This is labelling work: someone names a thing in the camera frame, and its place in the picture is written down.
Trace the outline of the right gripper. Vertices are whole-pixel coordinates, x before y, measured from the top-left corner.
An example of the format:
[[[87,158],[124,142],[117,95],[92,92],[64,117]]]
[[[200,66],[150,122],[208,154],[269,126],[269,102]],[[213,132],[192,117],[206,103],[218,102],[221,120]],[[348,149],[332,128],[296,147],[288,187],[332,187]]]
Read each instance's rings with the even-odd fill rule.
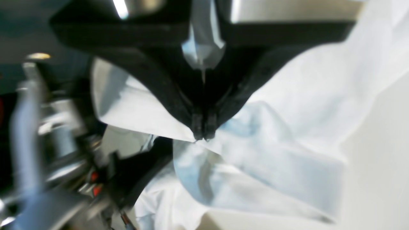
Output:
[[[24,61],[9,122],[13,187],[1,192],[2,230],[108,230],[109,200],[93,195],[91,173],[101,136],[89,75],[58,82],[45,61]],[[110,155],[107,192],[131,208],[173,159],[173,140],[158,137],[147,152]]]

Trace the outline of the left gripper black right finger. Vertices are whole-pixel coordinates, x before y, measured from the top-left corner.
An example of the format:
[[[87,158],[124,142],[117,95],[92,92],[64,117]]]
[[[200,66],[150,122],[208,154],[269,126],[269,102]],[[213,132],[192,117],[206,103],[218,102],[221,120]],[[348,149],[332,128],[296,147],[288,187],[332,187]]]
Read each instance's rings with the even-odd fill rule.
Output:
[[[217,0],[215,5],[225,45],[206,72],[206,140],[290,60],[344,41],[364,7],[357,0]]]

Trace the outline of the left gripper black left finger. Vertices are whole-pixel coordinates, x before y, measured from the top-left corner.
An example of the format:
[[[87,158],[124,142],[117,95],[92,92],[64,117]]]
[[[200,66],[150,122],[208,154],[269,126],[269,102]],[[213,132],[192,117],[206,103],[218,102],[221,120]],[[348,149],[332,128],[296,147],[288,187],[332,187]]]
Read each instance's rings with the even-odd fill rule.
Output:
[[[204,138],[202,85],[181,45],[189,36],[190,0],[71,0],[50,19],[58,40],[122,68],[165,109]]]

